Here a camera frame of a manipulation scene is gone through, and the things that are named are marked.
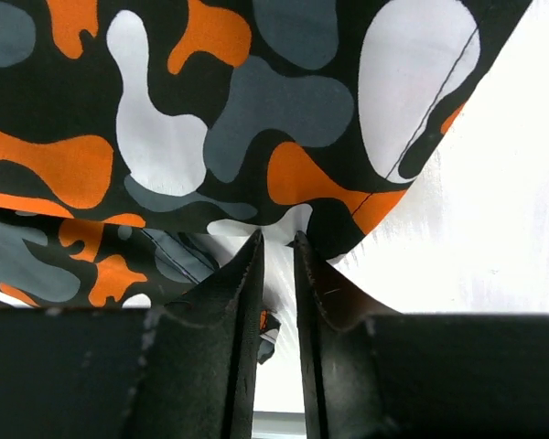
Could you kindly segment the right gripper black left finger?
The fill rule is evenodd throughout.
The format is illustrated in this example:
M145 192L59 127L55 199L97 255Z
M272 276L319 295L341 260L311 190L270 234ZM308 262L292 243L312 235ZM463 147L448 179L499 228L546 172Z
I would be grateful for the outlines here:
M264 237L148 309L0 308L0 438L248 438Z

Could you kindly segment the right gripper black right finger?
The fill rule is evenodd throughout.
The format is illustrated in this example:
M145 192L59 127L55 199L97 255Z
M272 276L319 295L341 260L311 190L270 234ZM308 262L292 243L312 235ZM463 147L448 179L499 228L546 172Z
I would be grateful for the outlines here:
M402 314L294 241L310 438L549 438L549 315Z

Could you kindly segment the black orange camouflage shorts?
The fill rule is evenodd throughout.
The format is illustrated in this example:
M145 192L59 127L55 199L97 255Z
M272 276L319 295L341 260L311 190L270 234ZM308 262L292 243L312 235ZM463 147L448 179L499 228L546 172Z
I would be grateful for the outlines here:
M348 253L528 8L0 1L0 306L179 301L201 234Z

